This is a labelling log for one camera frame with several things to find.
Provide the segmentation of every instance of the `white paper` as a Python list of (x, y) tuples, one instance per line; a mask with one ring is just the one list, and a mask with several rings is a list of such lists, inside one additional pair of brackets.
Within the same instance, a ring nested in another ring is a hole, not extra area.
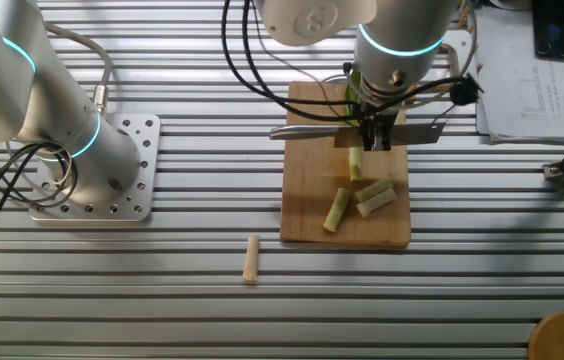
[(536, 58), (530, 12), (480, 13), (479, 80), (492, 140), (564, 143), (564, 61)]

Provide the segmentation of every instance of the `black connector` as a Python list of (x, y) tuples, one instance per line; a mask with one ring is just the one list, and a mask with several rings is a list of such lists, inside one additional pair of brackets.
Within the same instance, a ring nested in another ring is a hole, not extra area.
[(480, 91), (484, 92), (471, 74), (467, 74), (462, 81), (459, 81), (451, 87), (451, 101), (457, 106), (475, 104), (480, 98)]

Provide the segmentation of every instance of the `metal rail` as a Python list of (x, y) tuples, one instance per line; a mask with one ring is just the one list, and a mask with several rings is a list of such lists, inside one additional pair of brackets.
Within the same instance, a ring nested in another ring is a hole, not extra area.
[[(226, 68), (221, 1), (40, 5), (46, 20), (111, 53), (109, 112), (162, 119), (157, 192), (148, 228), (61, 231), (8, 204), (0, 360), (523, 359), (535, 323), (564, 310), (564, 193), (540, 170), (564, 147), (491, 146), (473, 109), (456, 109), (438, 144), (409, 148), (408, 249), (282, 242), (284, 148), (267, 132), (285, 114)], [(231, 16), (238, 48), (239, 11)], [(351, 32), (310, 52), (265, 41), (318, 77), (352, 58)], [(91, 91), (97, 55), (52, 43)], [(273, 89), (303, 79), (253, 48)], [(440, 56), (428, 78), (447, 71)], [(448, 105), (408, 121), (431, 121)], [(241, 269), (255, 233), (260, 282), (248, 286)]]

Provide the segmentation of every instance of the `knife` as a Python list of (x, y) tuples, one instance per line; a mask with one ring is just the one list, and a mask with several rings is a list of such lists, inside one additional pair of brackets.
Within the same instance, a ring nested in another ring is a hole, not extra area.
[[(442, 135), (444, 124), (400, 124), (391, 131), (391, 145), (416, 145), (436, 143)], [(335, 147), (363, 146), (357, 127), (338, 125), (292, 125), (271, 130), (271, 140), (306, 140), (334, 137)]]

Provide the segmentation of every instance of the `cut celery stalk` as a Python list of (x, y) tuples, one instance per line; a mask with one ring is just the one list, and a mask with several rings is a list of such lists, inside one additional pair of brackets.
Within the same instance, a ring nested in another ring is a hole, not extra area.
[(378, 195), (375, 195), (374, 197), (363, 203), (358, 204), (357, 208), (362, 217), (367, 217), (373, 210), (384, 206), (397, 198), (398, 196), (395, 191), (393, 189), (389, 189), (379, 193)]
[(244, 262), (244, 272), (242, 277), (246, 281), (258, 281), (258, 252), (260, 249), (260, 237), (253, 235), (249, 237), (246, 247), (246, 261)]
[(362, 181), (362, 148), (349, 148), (349, 174), (351, 181)]
[(340, 224), (346, 205), (351, 197), (351, 192), (347, 189), (338, 189), (338, 193), (335, 195), (335, 200), (333, 200), (333, 205), (331, 205), (331, 210), (324, 220), (322, 225), (325, 229), (330, 232), (335, 232)]
[(358, 199), (358, 202), (362, 203), (374, 197), (375, 195), (392, 188), (393, 188), (393, 181), (391, 181), (391, 179), (389, 178), (386, 178), (384, 180), (380, 180), (375, 184), (356, 192), (355, 198)]

